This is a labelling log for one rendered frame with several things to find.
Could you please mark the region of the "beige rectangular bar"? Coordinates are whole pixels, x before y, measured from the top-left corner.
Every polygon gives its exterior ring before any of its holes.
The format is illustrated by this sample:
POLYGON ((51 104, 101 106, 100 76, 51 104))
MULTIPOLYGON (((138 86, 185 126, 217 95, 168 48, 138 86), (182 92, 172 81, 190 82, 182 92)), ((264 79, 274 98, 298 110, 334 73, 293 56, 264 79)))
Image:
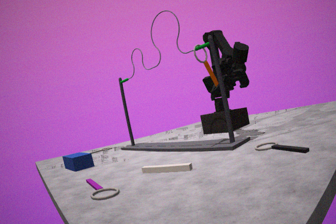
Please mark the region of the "beige rectangular bar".
POLYGON ((168 173, 168 172, 185 172, 191 171, 192 163, 169 164, 142 167, 143 173, 168 173))

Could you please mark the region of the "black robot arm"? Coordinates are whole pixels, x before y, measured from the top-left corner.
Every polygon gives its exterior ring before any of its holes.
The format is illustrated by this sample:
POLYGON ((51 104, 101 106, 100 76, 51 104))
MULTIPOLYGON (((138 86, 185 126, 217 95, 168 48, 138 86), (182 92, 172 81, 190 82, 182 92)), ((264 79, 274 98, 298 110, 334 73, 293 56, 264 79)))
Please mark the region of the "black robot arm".
MULTIPOLYGON (((225 39, 221 30, 212 30, 211 32, 206 32, 203 35, 203 41, 205 43, 208 42, 208 36, 211 35, 213 37, 214 45, 216 47, 218 61, 221 69, 221 73, 227 72, 230 70, 229 74, 233 72, 233 65, 237 66, 239 69, 244 69, 246 71, 245 62, 247 62, 248 57, 248 49, 249 46, 240 42, 235 42, 234 47, 232 48, 227 40, 225 39), (219 51, 220 49, 222 53, 222 57, 220 58, 219 51)), ((207 46, 210 52, 211 63, 213 68, 213 73, 217 76, 213 55, 210 46, 207 46)), ((211 95, 211 101, 215 101, 215 109, 216 112, 224 111, 224 105, 221 93, 211 95), (215 99, 216 98, 216 99, 215 99)))

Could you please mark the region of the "grey ring with black handle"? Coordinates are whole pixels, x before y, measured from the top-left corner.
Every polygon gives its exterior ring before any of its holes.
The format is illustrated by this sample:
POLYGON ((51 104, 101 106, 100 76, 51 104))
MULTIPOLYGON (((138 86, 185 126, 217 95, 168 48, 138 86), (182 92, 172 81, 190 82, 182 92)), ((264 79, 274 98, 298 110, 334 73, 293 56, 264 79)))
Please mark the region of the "grey ring with black handle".
POLYGON ((299 153, 307 153, 309 152, 309 148, 308 147, 295 147, 295 146, 287 146, 287 145, 278 145, 277 142, 264 142, 262 144, 259 144, 257 146, 255 146, 255 150, 268 150, 268 149, 276 149, 276 150, 283 150, 283 151, 292 151, 292 152, 299 152, 299 153), (262 146, 262 145, 266 145, 266 144, 275 144, 273 146, 269 146, 269 147, 266 147, 266 148, 258 148, 259 146, 262 146))

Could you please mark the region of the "blue rectangular block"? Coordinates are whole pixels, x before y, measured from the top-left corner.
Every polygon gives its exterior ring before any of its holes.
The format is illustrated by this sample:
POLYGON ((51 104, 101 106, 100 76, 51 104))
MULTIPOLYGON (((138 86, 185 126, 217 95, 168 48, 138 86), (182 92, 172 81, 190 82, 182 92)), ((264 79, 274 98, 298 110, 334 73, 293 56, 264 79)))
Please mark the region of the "blue rectangular block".
POLYGON ((65 168, 75 172, 94 167, 91 153, 74 153, 63 156, 63 160, 65 168))

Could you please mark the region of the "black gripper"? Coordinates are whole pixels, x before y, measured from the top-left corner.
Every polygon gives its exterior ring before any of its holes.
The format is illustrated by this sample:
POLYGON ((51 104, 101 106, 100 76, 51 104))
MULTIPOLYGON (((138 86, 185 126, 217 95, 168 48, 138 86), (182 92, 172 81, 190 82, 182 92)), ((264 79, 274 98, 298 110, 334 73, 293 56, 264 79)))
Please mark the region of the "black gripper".
MULTIPOLYGON (((245 88, 249 85, 249 79, 244 69, 239 69, 237 66, 233 65, 233 72, 229 74, 230 70, 222 73, 223 82, 226 91, 234 90, 233 86, 236 86, 236 81, 240 82, 240 88, 245 88), (228 74, 227 74, 228 73, 228 74)), ((211 95, 221 93, 219 84, 215 87, 210 76, 207 76, 203 79, 203 82, 211 95)))

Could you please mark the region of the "grey hoop with purple handle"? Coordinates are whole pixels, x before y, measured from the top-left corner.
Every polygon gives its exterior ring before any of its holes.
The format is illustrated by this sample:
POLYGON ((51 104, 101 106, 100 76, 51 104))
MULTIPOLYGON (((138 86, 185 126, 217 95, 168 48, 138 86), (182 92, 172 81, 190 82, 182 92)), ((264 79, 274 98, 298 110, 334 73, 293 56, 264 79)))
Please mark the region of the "grey hoop with purple handle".
POLYGON ((90 195, 90 197, 92 199, 106 199, 106 198, 111 198, 115 195, 117 195, 119 193, 119 189, 118 188, 115 188, 115 187, 108 187, 108 188, 102 188, 102 186, 98 185, 96 182, 94 182, 94 180, 92 179, 86 179, 86 182, 92 187, 95 189, 94 192, 92 192, 92 194, 90 195), (111 194, 111 195, 107 195, 107 196, 100 196, 100 197, 95 197, 93 196, 94 194, 98 193, 98 192, 101 192, 101 191, 104 191, 104 190, 116 190, 115 193, 111 194))

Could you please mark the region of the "orange bar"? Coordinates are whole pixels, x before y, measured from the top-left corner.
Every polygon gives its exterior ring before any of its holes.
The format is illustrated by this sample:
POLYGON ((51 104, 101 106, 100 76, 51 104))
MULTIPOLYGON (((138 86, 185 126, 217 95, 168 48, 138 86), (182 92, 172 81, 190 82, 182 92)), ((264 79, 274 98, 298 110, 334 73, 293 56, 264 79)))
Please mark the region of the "orange bar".
POLYGON ((217 86, 218 86, 218 82, 217 82, 217 80, 216 80, 216 77, 215 77, 215 75, 214 75, 214 73, 213 73, 211 67, 209 66, 209 64, 208 64, 208 62, 207 62, 207 58, 208 58, 208 56, 207 56, 206 50, 203 48, 204 51, 205 51, 205 55, 206 55, 205 60, 204 60, 204 61, 200 61, 200 60, 198 59, 197 55, 196 55, 196 52, 195 52, 195 48, 196 48, 197 46, 200 46, 200 45, 197 44, 196 46, 194 46, 194 56, 195 56, 195 58, 197 59, 197 61, 199 61, 200 63, 203 63, 203 64, 204 64, 204 66, 206 67, 206 69, 207 69, 207 71, 208 71, 208 73, 209 73, 209 75, 210 75, 210 77, 211 77, 211 79, 212 79, 212 81, 213 81, 215 87, 217 87, 217 86))

